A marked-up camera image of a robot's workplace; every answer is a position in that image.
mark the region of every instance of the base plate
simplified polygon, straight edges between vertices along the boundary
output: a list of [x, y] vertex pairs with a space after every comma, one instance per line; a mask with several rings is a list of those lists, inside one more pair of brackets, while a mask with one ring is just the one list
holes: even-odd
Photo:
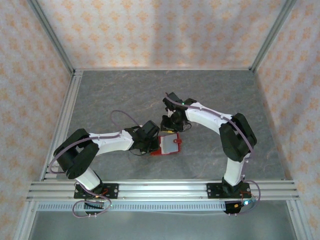
[[222, 182], [218, 183], [207, 183], [206, 184], [206, 192], [208, 195], [208, 199], [250, 199], [251, 198], [251, 190], [249, 183], [243, 182], [240, 185], [238, 191], [227, 194], [222, 189]]
[[[117, 183], [103, 183], [103, 196], [109, 199], [117, 199], [119, 192], [119, 184]], [[77, 184], [74, 190], [74, 199], [91, 199], [93, 196], [87, 193], [83, 188]]]

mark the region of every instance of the cable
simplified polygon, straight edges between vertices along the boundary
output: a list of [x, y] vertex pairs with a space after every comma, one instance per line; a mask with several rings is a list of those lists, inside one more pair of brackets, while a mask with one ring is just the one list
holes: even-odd
[[[104, 214], [105, 212], [108, 211], [108, 209], [111, 207], [112, 205], [112, 202], [109, 198], [107, 198], [106, 196], [103, 196], [103, 195], [99, 195], [99, 194], [96, 194], [94, 193], [93, 191], [90, 191], [88, 189], [85, 188], [85, 186], [83, 186], [80, 182], [78, 182], [78, 184], [83, 188], [83, 190], [85, 190], [88, 194], [90, 195], [93, 195], [93, 196], [96, 196], [96, 197], [99, 197], [99, 198], [102, 198], [102, 199], [105, 199], [109, 202], [109, 205], [104, 209], [102, 210], [101, 212], [99, 213], [95, 213], [94, 216], [97, 217], [98, 215], [101, 215], [101, 214]], [[89, 215], [84, 215], [84, 216], [79, 216], [76, 214], [75, 212], [75, 208], [76, 208], [76, 205], [79, 204], [79, 203], [87, 203], [87, 204], [97, 204], [97, 203], [104, 203], [104, 201], [87, 201], [87, 200], [80, 200], [80, 201], [77, 201], [73, 206], [72, 206], [72, 214], [73, 216], [75, 216], [76, 218], [78, 219], [84, 219], [84, 218], [90, 218], [91, 217], [91, 214]]]
[[[253, 149], [253, 147], [251, 146], [251, 144], [249, 143], [249, 141], [248, 141], [248, 139], [246, 138], [246, 136], [244, 135], [244, 133], [240, 130], [240, 128], [233, 122], [233, 121], [231, 121], [230, 119], [228, 119], [227, 117], [225, 117], [225, 116], [223, 116], [222, 114], [220, 114], [220, 113], [218, 113], [218, 112], [216, 112], [216, 111], [214, 111], [214, 110], [211, 110], [211, 109], [208, 109], [208, 108], [200, 108], [200, 107], [198, 107], [198, 106], [191, 106], [191, 105], [186, 105], [186, 104], [181, 104], [181, 103], [179, 103], [179, 102], [176, 102], [176, 101], [173, 101], [173, 100], [171, 100], [169, 97], [168, 97], [168, 94], [166, 93], [166, 96], [165, 96], [165, 98], [168, 100], [168, 101], [170, 101], [171, 103], [173, 103], [173, 104], [175, 104], [175, 105], [178, 105], [178, 106], [181, 106], [181, 107], [185, 107], [185, 108], [189, 108], [189, 109], [196, 109], [196, 110], [200, 110], [200, 111], [204, 111], [204, 112], [207, 112], [207, 113], [210, 113], [210, 114], [213, 114], [213, 115], [216, 115], [217, 117], [219, 117], [219, 118], [221, 118], [221, 119], [223, 119], [223, 120], [226, 120], [228, 123], [230, 123], [237, 131], [238, 131], [238, 133], [240, 134], [240, 136], [242, 137], [242, 139], [244, 140], [244, 142], [246, 143], [246, 145], [248, 146], [248, 148], [249, 148], [249, 150], [250, 150], [250, 152], [251, 152], [251, 158], [253, 158], [253, 156], [255, 155], [255, 152], [254, 152], [254, 149]], [[245, 214], [245, 213], [247, 213], [247, 212], [249, 212], [249, 211], [251, 211], [252, 209], [254, 209], [259, 203], [260, 203], [260, 198], [261, 198], [261, 191], [260, 191], [260, 187], [258, 186], [258, 184], [255, 182], [255, 181], [253, 181], [253, 180], [245, 180], [244, 179], [244, 166], [246, 165], [246, 160], [244, 159], [244, 163], [243, 163], [243, 167], [242, 167], [242, 171], [241, 171], [241, 179], [242, 179], [242, 181], [244, 182], [244, 183], [253, 183], [253, 184], [255, 184], [256, 185], [256, 187], [257, 187], [257, 189], [258, 189], [258, 200], [257, 200], [257, 202], [256, 202], [256, 204], [252, 207], [252, 208], [250, 208], [249, 210], [247, 210], [247, 211], [245, 211], [245, 212], [240, 212], [240, 213], [236, 213], [236, 214], [234, 214], [235, 216], [236, 215], [239, 215], [239, 214]]]
[[60, 158], [62, 156], [62, 154], [64, 154], [66, 151], [68, 151], [69, 149], [73, 148], [74, 146], [77, 146], [78, 144], [81, 144], [81, 143], [84, 143], [86, 141], [89, 141], [89, 140], [96, 140], [96, 139], [115, 139], [115, 138], [118, 138], [120, 136], [120, 133], [118, 133], [117, 135], [114, 135], [114, 136], [91, 136], [91, 137], [86, 137], [86, 138], [83, 138], [79, 141], [75, 141], [74, 143], [70, 144], [69, 146], [67, 146], [66, 148], [62, 149], [52, 160], [51, 162], [49, 163], [49, 172], [51, 174], [64, 174], [65, 172], [63, 171], [53, 171], [52, 170], [52, 165], [54, 164], [54, 162]]
[[186, 131], [188, 131], [189, 129], [191, 129], [191, 127], [192, 127], [192, 125], [191, 125], [190, 122], [187, 122], [187, 126], [186, 126], [182, 131], [180, 131], [180, 133], [186, 132]]
[[137, 126], [140, 126], [139, 123], [132, 117], [130, 116], [128, 113], [126, 113], [125, 111], [122, 111], [122, 110], [113, 110], [111, 113], [110, 113], [110, 119], [111, 119], [111, 122], [116, 126], [118, 127], [118, 129], [120, 129], [120, 132], [122, 131], [122, 127], [120, 127], [119, 124], [117, 124], [114, 119], [112, 118], [112, 114], [114, 114], [115, 112], [118, 112], [118, 113], [122, 113], [122, 114], [125, 114], [127, 117], [129, 117]]
[[146, 154], [147, 154], [147, 152], [145, 152], [145, 153], [141, 153], [141, 154], [136, 154], [136, 153], [132, 152], [131, 150], [129, 150], [129, 152], [130, 152], [130, 153], [132, 153], [133, 155], [138, 156], [138, 157], [142, 157], [142, 156], [144, 156], [144, 155], [146, 155]]

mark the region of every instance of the aluminum rail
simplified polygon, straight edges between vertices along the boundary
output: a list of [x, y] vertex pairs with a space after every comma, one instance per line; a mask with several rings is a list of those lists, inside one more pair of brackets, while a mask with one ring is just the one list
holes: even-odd
[[[127, 180], [106, 181], [118, 183], [118, 199], [112, 201], [208, 201], [207, 183], [220, 183], [212, 180]], [[292, 180], [257, 180], [262, 201], [298, 200], [299, 194]], [[31, 184], [27, 201], [76, 201], [74, 181], [39, 181]], [[250, 184], [253, 195], [258, 189]], [[235, 199], [210, 199], [231, 201]]]

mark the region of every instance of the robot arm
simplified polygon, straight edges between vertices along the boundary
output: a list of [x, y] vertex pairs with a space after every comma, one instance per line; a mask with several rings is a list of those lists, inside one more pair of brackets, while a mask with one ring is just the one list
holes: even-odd
[[102, 181], [89, 167], [94, 157], [112, 151], [138, 149], [142, 155], [156, 151], [159, 148], [159, 130], [159, 127], [152, 121], [148, 121], [143, 126], [125, 128], [120, 133], [87, 133], [81, 128], [61, 144], [53, 155], [57, 156], [79, 140], [88, 139], [65, 151], [57, 158], [57, 162], [68, 179], [76, 179], [87, 190], [100, 194]]
[[248, 158], [251, 152], [230, 122], [235, 123], [253, 148], [257, 139], [246, 118], [240, 113], [230, 115], [214, 111], [191, 98], [182, 101], [173, 92], [167, 95], [163, 102], [168, 115], [162, 116], [162, 131], [182, 132], [187, 122], [195, 122], [220, 135], [222, 148], [227, 156], [227, 167], [222, 183], [225, 192], [235, 192], [242, 181], [244, 159]]

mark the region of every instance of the patterned wallpaper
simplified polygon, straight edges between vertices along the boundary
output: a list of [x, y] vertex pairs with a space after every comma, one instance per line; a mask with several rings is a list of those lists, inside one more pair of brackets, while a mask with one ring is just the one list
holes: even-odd
[[320, 4], [299, 0], [258, 68], [278, 150], [320, 237]]
[[39, 0], [75, 68], [248, 69], [285, 0]]
[[0, 239], [43, 167], [70, 76], [26, 0], [0, 1]]

